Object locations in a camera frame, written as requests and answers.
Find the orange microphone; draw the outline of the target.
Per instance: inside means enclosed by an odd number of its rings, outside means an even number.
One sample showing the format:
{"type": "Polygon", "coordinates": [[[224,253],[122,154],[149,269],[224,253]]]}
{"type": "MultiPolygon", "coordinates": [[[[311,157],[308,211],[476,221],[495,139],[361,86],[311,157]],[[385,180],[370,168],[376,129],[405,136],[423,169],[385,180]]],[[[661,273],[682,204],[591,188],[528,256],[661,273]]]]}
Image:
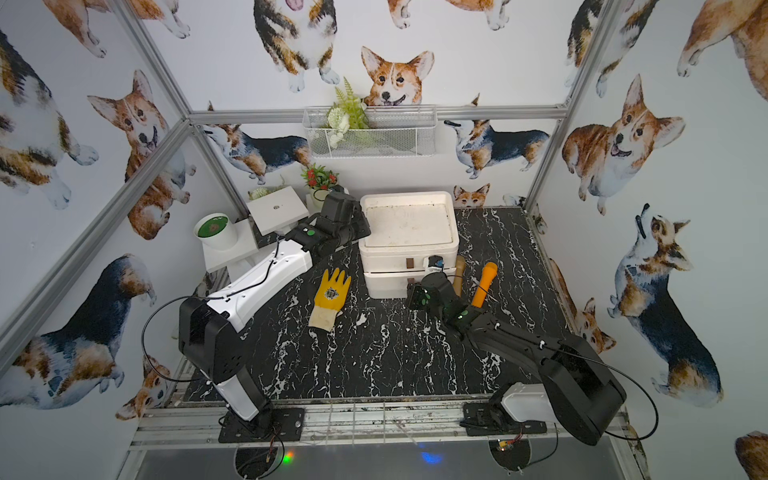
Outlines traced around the orange microphone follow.
{"type": "Polygon", "coordinates": [[[498,275],[498,265],[494,262],[488,262],[484,265],[481,278],[476,286],[471,305],[475,308],[482,308],[485,300],[489,296],[489,290],[493,280],[498,275]]]}

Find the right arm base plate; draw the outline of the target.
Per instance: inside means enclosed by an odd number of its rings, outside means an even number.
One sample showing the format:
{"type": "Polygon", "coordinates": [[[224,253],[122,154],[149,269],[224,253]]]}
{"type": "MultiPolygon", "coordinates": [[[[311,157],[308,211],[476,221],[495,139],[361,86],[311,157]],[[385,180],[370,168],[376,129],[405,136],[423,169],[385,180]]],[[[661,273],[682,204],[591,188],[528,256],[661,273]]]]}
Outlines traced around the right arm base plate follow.
{"type": "Polygon", "coordinates": [[[548,432],[542,421],[513,420],[501,407],[490,403],[465,403],[459,425],[468,436],[538,435],[548,432]]]}

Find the gold microphone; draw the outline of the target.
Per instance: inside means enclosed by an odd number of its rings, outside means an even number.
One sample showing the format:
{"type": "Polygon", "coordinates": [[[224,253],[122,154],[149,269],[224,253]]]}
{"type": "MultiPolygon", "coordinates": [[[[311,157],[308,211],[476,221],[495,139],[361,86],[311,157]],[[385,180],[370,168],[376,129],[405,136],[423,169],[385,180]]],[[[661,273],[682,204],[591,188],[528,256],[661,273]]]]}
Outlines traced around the gold microphone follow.
{"type": "Polygon", "coordinates": [[[455,274],[453,277],[453,289],[457,296],[462,296],[463,291],[463,277],[466,269],[466,260],[463,256],[458,255],[456,257],[455,274]]]}

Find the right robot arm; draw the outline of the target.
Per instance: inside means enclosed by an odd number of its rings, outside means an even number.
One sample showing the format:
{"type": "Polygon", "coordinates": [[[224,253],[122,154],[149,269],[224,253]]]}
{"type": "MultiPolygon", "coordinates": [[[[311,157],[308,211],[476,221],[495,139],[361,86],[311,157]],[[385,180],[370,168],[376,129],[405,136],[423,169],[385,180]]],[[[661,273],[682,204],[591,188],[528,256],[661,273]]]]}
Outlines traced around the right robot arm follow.
{"type": "Polygon", "coordinates": [[[473,349],[529,371],[543,385],[556,421],[582,443],[596,445],[624,404],[624,388],[586,340],[535,335],[502,322],[457,296],[442,272],[426,275],[407,291],[409,309],[425,311],[473,349]]]}

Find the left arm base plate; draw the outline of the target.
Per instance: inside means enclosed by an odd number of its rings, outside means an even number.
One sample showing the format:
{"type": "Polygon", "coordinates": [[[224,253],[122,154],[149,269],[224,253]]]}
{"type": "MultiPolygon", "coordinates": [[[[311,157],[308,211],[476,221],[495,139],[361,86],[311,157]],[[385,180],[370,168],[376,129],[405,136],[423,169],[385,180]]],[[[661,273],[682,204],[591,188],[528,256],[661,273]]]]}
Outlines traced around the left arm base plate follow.
{"type": "Polygon", "coordinates": [[[305,415],[304,408],[272,408],[258,413],[253,420],[243,420],[232,410],[228,410],[220,420],[218,442],[268,442],[274,435],[283,442],[299,441],[305,415]]]}

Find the white drawer cabinet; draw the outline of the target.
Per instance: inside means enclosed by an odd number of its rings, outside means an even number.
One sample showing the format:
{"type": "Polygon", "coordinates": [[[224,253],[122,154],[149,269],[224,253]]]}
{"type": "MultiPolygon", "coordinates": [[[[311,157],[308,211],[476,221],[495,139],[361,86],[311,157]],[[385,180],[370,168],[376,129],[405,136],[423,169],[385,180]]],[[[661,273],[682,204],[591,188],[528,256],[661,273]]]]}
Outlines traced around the white drawer cabinet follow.
{"type": "Polygon", "coordinates": [[[360,200],[371,233],[359,241],[368,294],[404,299],[408,285],[435,269],[456,272],[459,234],[453,198],[445,191],[366,195],[360,200]]]}

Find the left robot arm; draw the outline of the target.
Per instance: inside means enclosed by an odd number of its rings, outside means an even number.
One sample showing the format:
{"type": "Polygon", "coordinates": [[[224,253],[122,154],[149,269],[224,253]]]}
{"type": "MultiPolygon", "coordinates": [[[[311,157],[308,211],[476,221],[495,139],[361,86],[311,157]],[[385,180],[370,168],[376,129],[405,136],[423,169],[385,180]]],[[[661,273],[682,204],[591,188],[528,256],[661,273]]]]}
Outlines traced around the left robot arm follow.
{"type": "Polygon", "coordinates": [[[248,372],[242,331],[295,278],[370,234],[360,202],[336,188],[320,212],[300,221],[240,278],[210,297],[188,297],[181,303],[180,352],[240,419],[265,420],[272,409],[248,372]]]}

